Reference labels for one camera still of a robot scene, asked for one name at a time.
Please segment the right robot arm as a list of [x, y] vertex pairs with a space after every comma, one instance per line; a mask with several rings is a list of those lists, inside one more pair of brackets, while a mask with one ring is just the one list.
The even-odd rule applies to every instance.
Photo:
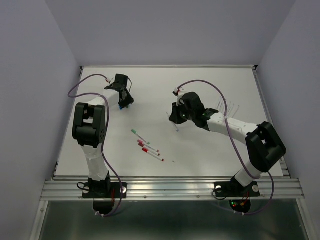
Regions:
[[264, 121], [261, 124], [247, 123], [225, 116], [213, 108], [205, 108], [195, 92], [182, 94], [171, 105], [169, 120], [176, 125], [187, 121], [208, 132], [230, 137], [247, 148], [249, 162], [245, 163], [230, 182], [231, 192], [242, 195], [248, 185], [269, 170], [287, 153], [283, 141], [274, 126]]

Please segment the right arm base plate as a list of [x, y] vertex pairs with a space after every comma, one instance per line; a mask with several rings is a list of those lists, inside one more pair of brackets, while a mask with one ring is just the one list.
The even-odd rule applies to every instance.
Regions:
[[214, 184], [212, 196], [216, 200], [229, 200], [229, 205], [233, 211], [246, 215], [251, 209], [250, 198], [259, 197], [260, 190], [258, 183], [253, 181], [248, 186], [243, 187], [241, 184], [233, 181], [220, 181]]

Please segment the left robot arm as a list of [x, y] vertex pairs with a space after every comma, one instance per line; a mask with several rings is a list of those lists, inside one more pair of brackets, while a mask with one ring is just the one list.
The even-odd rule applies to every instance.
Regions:
[[72, 124], [72, 137], [81, 146], [88, 166], [88, 180], [80, 189], [88, 198], [106, 197], [112, 191], [110, 172], [103, 157], [103, 144], [107, 136], [110, 121], [110, 108], [118, 106], [127, 108], [134, 103], [128, 83], [131, 79], [124, 74], [117, 73], [113, 80], [102, 74], [93, 74], [92, 77], [103, 77], [109, 83], [99, 93], [82, 93], [71, 95], [70, 98], [94, 96], [88, 102], [79, 102], [75, 105]]

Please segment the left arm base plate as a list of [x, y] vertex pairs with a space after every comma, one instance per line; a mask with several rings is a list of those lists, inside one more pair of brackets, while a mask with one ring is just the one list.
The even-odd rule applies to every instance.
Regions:
[[77, 183], [77, 187], [82, 191], [82, 198], [93, 200], [92, 208], [96, 216], [106, 218], [116, 214], [121, 206], [122, 200], [127, 198], [128, 184], [122, 182], [111, 182], [108, 187], [89, 187], [89, 183]]

